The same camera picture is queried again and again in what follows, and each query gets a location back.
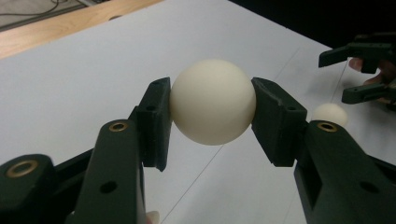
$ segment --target small white ball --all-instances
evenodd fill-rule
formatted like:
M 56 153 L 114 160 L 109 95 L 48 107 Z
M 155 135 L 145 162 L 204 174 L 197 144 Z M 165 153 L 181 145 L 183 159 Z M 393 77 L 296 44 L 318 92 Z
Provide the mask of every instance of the small white ball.
M 347 125 L 347 112 L 337 104 L 324 104 L 318 106 L 311 120 L 327 120 L 342 127 Z
M 177 77 L 170 110 L 176 126 L 187 137 L 217 146 L 246 130 L 256 111 L 256 94 L 248 76 L 236 65 L 204 60 Z

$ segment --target black plastic part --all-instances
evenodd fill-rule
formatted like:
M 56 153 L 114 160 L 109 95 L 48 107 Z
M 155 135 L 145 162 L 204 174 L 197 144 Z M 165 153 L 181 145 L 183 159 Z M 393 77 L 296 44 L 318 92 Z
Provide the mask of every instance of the black plastic part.
M 43 206 L 57 187 L 48 156 L 25 155 L 0 167 L 0 222 L 40 223 Z
M 139 106 L 129 119 L 136 116 L 141 133 L 143 164 L 163 171 L 169 148 L 172 120 L 169 110 L 170 78 L 165 77 L 149 84 Z
M 55 166 L 59 185 L 43 212 L 40 224 L 63 224 L 75 210 L 92 149 Z
M 275 82 L 258 77 L 251 81 L 257 101 L 251 128 L 274 166 L 291 167 L 307 111 Z
M 344 89 L 341 101 L 345 104 L 354 105 L 372 101 L 386 96 L 387 89 L 382 83 L 373 83 L 359 87 Z
M 145 224 L 142 173 L 134 121 L 107 123 L 99 132 L 75 213 L 67 223 Z
M 319 55 L 319 67 L 346 61 L 348 57 L 363 59 L 361 71 L 374 74 L 380 60 L 396 62 L 394 45 L 390 43 L 349 43 L 339 49 L 324 51 Z
M 314 166 L 294 174 L 308 224 L 395 223 L 396 188 L 346 130 L 311 121 L 304 145 Z

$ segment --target screw hole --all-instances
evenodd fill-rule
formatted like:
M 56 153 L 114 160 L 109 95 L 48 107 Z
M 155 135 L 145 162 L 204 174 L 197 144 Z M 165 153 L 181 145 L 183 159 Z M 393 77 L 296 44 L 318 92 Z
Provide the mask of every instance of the screw hole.
M 361 181 L 361 188 L 370 192 L 370 193 L 378 193 L 379 189 L 372 183 Z
M 108 181 L 100 187 L 100 191 L 104 194 L 113 192 L 117 188 L 117 183 L 115 181 Z

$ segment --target ping pong ball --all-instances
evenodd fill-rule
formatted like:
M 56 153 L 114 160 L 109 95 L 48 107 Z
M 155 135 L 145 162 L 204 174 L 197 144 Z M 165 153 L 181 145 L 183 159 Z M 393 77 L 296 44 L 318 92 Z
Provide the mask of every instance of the ping pong ball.
M 256 93 L 248 76 L 233 63 L 204 60 L 184 70 L 170 93 L 176 126 L 192 141 L 223 145 L 241 135 L 253 120 Z
M 327 120 L 345 127 L 347 112 L 337 104 L 324 104 L 315 109 L 311 120 Z

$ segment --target brass screw hole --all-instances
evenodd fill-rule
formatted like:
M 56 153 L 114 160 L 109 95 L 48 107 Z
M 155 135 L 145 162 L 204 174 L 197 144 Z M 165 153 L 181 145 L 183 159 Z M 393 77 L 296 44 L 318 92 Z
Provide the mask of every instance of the brass screw hole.
M 108 129 L 115 133 L 115 132 L 122 132 L 124 131 L 126 128 L 128 128 L 128 124 L 124 123 L 124 122 L 117 122 L 112 124 Z
M 318 128 L 328 133 L 335 133 L 338 131 L 337 127 L 328 122 L 321 122 L 318 124 Z
M 10 178 L 18 178 L 24 175 L 30 174 L 38 166 L 37 161 L 20 161 L 17 164 L 12 165 L 6 172 L 6 175 Z

